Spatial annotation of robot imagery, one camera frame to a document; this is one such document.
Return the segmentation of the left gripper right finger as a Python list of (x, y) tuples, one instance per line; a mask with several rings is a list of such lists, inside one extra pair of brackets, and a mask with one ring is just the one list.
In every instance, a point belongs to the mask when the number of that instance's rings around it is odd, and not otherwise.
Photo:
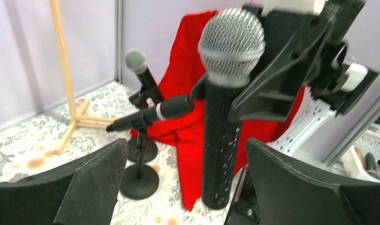
[(254, 138), (246, 153), (265, 225), (380, 225), (380, 183), (319, 169)]

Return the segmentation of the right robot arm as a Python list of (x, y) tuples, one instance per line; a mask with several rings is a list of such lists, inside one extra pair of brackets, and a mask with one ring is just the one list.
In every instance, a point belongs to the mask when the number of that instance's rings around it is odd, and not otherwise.
[(303, 86), (313, 98), (268, 144), (292, 156), (316, 130), (347, 114), (377, 72), (345, 60), (343, 37), (363, 0), (243, 6), (213, 16), (198, 52), (206, 74), (191, 97), (205, 101), (204, 157), (236, 154), (246, 120), (284, 121)]

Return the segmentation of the black microphone silver grille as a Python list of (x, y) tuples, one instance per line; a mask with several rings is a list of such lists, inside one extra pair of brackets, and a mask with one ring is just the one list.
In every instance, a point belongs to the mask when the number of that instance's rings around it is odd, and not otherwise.
[(131, 49), (125, 56), (126, 67), (133, 72), (141, 82), (138, 92), (129, 97), (129, 101), (138, 109), (148, 108), (147, 99), (154, 104), (164, 101), (164, 97), (156, 84), (147, 65), (145, 53), (139, 49)]

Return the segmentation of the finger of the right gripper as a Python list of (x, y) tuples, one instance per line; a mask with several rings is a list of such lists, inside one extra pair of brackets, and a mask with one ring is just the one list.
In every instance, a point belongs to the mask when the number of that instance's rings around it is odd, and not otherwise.
[(205, 84), (207, 81), (207, 74), (204, 74), (193, 86), (190, 99), (193, 101), (204, 100), (205, 99)]

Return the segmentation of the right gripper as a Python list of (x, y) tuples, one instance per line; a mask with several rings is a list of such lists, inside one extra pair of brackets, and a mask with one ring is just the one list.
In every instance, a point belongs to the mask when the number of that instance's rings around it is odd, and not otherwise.
[(347, 61), (344, 36), (364, 7), (363, 0), (326, 0), (319, 15), (270, 12), (246, 4), (262, 22), (266, 49), (251, 83), (233, 101), (230, 121), (284, 121), (299, 91), (308, 86), (335, 115), (347, 114), (378, 72)]

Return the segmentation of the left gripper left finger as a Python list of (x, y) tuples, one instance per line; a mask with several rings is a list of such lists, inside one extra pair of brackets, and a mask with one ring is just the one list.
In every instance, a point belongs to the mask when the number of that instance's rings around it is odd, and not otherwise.
[(0, 225), (108, 225), (128, 144), (99, 150), (16, 182), (0, 182)]

